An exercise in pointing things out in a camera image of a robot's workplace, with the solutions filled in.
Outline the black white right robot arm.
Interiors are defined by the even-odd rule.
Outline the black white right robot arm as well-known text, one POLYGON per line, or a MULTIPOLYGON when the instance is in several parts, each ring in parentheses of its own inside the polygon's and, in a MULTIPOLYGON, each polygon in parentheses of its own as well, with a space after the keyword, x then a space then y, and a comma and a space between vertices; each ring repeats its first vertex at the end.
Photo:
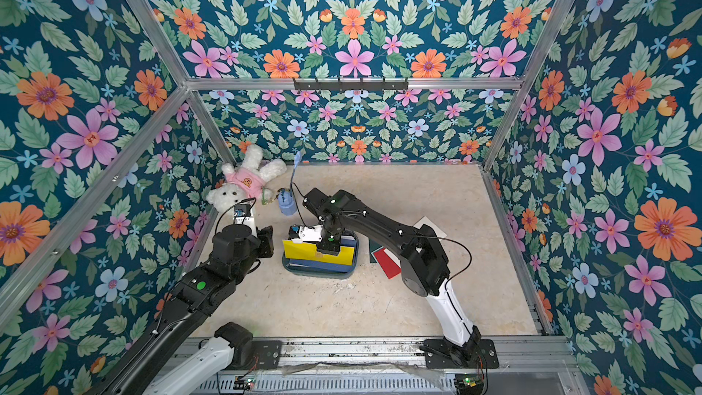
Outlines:
POLYGON ((481 332, 459 303, 442 238, 431 226, 402 224, 369 208, 345 190, 329 196, 314 188, 303 198, 303 206, 318 224, 299 230, 298 240, 312 243, 319 253, 328 255, 340 253, 342 236, 349 232, 379 243, 397 257, 403 283, 428 301, 440 322, 444 345, 428 351, 458 367, 477 358, 481 332))

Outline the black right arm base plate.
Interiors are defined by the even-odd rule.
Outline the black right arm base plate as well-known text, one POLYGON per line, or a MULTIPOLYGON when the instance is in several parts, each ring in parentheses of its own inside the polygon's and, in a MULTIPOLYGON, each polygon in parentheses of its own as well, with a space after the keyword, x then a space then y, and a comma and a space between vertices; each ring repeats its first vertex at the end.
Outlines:
POLYGON ((428 369, 498 369, 495 342, 483 338, 477 345, 458 347, 445 338, 426 339, 420 345, 428 369))

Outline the aluminium front rail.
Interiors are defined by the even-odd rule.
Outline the aluminium front rail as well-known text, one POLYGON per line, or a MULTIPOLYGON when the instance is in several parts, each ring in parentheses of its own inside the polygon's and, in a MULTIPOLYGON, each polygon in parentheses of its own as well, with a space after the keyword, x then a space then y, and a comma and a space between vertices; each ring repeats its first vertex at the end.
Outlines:
POLYGON ((457 374, 483 377, 483 394, 589 393, 561 336, 489 336, 498 369, 428 369, 426 339, 436 338, 260 338, 283 342, 278 368, 236 371, 227 341, 190 338, 144 394, 456 394, 457 374), (254 389, 234 391, 237 376, 254 389))

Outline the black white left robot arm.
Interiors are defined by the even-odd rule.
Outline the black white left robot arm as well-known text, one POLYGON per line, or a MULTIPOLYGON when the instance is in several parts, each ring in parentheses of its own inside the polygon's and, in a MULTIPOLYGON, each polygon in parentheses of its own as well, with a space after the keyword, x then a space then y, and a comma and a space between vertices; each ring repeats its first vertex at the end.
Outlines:
POLYGON ((174 286, 157 320, 89 393, 144 393, 184 341, 234 294, 254 263, 273 256, 273 228, 228 225, 212 244, 208 259, 174 286))

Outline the white teddy bear pink shirt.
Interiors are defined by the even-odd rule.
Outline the white teddy bear pink shirt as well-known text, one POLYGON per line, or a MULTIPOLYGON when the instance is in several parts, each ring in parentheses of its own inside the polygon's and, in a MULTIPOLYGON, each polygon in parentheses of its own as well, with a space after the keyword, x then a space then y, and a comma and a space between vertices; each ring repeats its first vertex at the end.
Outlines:
POLYGON ((206 202, 219 213, 226 213, 233 205, 245 199, 256 199, 268 204, 276 199, 276 194, 268 185, 283 176, 287 165, 281 159, 263 164, 263 150, 252 144, 248 146, 239 166, 225 163, 221 166, 224 184, 206 195, 206 202))

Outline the yellow envelope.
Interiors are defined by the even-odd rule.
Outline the yellow envelope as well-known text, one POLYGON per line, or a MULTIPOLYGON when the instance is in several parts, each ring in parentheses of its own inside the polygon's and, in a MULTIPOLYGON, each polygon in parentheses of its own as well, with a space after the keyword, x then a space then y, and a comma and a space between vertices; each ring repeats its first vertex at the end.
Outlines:
POLYGON ((283 250, 285 257, 296 263, 305 262, 338 266, 351 266, 356 254, 355 246, 342 245, 338 254, 326 254, 318 252, 316 245, 312 243, 296 243, 293 241, 283 241, 283 250))

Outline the metal hook rail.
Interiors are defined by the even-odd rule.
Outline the metal hook rail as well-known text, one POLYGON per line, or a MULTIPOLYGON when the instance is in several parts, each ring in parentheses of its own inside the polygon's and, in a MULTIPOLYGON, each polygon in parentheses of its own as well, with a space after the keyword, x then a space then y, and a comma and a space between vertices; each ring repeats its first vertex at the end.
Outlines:
POLYGON ((408 80, 380 79, 293 79, 296 91, 406 91, 408 80))

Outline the dark green envelope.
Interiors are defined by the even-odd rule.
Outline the dark green envelope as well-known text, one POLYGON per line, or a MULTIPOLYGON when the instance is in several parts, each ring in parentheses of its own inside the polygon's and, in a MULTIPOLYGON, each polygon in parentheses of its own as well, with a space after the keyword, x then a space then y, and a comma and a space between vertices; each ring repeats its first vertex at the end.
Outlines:
POLYGON ((369 240, 369 262, 378 263, 377 255, 384 254, 385 248, 376 241, 369 240))

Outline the right green circuit board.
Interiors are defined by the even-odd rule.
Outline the right green circuit board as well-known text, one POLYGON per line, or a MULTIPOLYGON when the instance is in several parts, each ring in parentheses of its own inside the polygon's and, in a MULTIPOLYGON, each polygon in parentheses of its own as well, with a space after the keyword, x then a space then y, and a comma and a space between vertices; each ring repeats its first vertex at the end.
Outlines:
POLYGON ((484 393, 484 378, 457 374, 453 380, 457 395, 482 395, 484 393))

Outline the green circuit board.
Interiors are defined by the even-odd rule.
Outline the green circuit board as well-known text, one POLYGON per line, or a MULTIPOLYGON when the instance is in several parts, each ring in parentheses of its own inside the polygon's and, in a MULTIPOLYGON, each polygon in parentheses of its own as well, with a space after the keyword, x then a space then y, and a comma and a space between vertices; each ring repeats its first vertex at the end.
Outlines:
POLYGON ((248 376, 237 376, 232 384, 231 388, 234 391, 252 391, 255 386, 255 378, 253 377, 248 377, 248 376))
POLYGON ((457 395, 482 395, 484 393, 484 378, 457 374, 453 380, 457 395))

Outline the red envelope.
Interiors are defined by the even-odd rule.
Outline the red envelope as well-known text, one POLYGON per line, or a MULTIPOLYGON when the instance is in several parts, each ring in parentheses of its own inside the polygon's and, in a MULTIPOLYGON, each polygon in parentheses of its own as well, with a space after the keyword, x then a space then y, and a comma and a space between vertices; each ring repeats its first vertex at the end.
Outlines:
POLYGON ((389 280, 401 274, 399 259, 387 248, 382 247, 373 250, 371 256, 389 280))

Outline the left green circuit board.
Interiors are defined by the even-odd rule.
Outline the left green circuit board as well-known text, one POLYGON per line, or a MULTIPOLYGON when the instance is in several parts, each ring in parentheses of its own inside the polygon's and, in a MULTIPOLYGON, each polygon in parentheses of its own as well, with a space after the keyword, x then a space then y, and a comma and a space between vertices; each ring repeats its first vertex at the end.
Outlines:
POLYGON ((252 391, 255 386, 255 378, 253 377, 248 377, 248 376, 237 376, 232 384, 231 388, 234 391, 252 391))

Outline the white envelope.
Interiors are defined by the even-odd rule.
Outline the white envelope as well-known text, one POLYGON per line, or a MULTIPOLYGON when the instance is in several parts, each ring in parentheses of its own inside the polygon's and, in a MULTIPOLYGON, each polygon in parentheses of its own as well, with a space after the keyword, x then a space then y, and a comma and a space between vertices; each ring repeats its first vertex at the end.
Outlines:
POLYGON ((423 227, 430 227, 433 229, 434 233, 439 238, 445 238, 447 234, 428 217, 422 217, 419 221, 414 224, 414 227, 420 230, 423 227))

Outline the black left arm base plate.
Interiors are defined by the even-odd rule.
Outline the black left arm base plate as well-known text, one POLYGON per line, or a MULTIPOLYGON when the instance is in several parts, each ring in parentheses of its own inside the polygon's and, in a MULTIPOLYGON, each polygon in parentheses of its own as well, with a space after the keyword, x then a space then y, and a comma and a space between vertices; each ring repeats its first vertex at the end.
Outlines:
POLYGON ((277 369, 282 356, 283 342, 280 340, 254 339, 241 352, 234 353, 228 370, 270 370, 277 369))

